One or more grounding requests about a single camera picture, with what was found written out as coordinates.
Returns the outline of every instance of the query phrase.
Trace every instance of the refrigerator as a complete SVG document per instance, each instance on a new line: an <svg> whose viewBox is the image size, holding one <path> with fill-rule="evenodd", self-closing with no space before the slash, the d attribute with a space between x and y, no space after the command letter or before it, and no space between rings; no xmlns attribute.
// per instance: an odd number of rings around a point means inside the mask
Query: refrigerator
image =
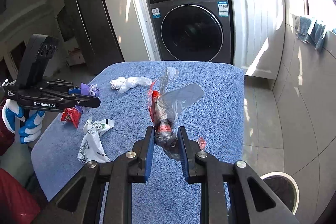
<svg viewBox="0 0 336 224"><path fill-rule="evenodd" d="M91 73L124 62L105 0L64 0L64 4Z"/></svg>

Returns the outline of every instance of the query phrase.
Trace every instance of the blue towel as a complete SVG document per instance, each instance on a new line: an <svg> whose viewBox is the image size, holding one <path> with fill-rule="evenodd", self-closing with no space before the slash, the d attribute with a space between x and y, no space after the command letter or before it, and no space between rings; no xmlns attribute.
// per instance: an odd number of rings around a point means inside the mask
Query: blue towel
<svg viewBox="0 0 336 224"><path fill-rule="evenodd" d="M297 16L295 30L302 42L309 42L318 52L321 51L328 31L323 21L313 17Z"/></svg>
<svg viewBox="0 0 336 224"><path fill-rule="evenodd" d="M100 88L101 106L82 114L77 130L69 122L60 122L58 115L34 146L31 159L48 200L83 166L77 154L83 126L90 115L94 121L115 120L114 128L100 138L110 160L131 150L136 140L143 139L147 126L152 125L148 89L139 86L119 94L111 89L110 80L121 76L158 80L167 66L180 71L177 81L167 91L197 83L205 92L198 102L181 113L175 130L185 126L190 139L204 137L206 151L220 160L234 163L241 158L244 122L241 69L210 62L119 63L109 66L91 81ZM158 81L154 88L159 88ZM188 185L181 163L169 159L161 147L155 146L147 184L133 184L132 200L133 223L199 223L200 185Z"/></svg>

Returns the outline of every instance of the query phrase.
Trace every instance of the white cabinet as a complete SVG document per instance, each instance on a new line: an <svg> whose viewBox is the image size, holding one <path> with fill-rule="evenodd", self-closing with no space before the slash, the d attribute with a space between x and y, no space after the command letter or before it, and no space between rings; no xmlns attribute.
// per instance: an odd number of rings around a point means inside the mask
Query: white cabinet
<svg viewBox="0 0 336 224"><path fill-rule="evenodd" d="M246 75L276 79L285 35L284 0L232 0L234 65Z"/></svg>

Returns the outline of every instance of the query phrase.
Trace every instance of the metal screw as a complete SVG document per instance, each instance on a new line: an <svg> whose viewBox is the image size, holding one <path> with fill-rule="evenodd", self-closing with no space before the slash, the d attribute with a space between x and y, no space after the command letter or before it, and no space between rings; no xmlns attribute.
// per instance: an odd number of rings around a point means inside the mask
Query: metal screw
<svg viewBox="0 0 336 224"><path fill-rule="evenodd" d="M137 154L135 152L133 152L133 151L129 151L129 152L126 153L126 157L128 157L130 159L134 158L136 155Z"/></svg>
<svg viewBox="0 0 336 224"><path fill-rule="evenodd" d="M87 163L87 167L88 168L95 168L97 166L97 162L95 160L90 160L88 163Z"/></svg>
<svg viewBox="0 0 336 224"><path fill-rule="evenodd" d="M205 151L199 151L197 152L198 157L200 158L206 158L208 156L208 153Z"/></svg>
<svg viewBox="0 0 336 224"><path fill-rule="evenodd" d="M236 162L236 165L239 167L239 168L245 168L246 167L246 162L244 162L243 160L238 160Z"/></svg>

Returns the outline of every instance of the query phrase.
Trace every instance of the white and blue glove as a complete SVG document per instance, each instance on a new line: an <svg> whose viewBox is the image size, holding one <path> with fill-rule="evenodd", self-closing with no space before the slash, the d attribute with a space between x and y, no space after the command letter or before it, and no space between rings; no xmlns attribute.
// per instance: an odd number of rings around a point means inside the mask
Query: white and blue glove
<svg viewBox="0 0 336 224"><path fill-rule="evenodd" d="M15 117L18 117L21 121L25 121L24 110L14 100L6 100L5 106L2 108L2 120L6 127L12 133L15 133ZM37 139L41 134L42 120L44 118L45 111L37 111L31 115L25 125L20 128L20 142L28 143Z"/></svg>

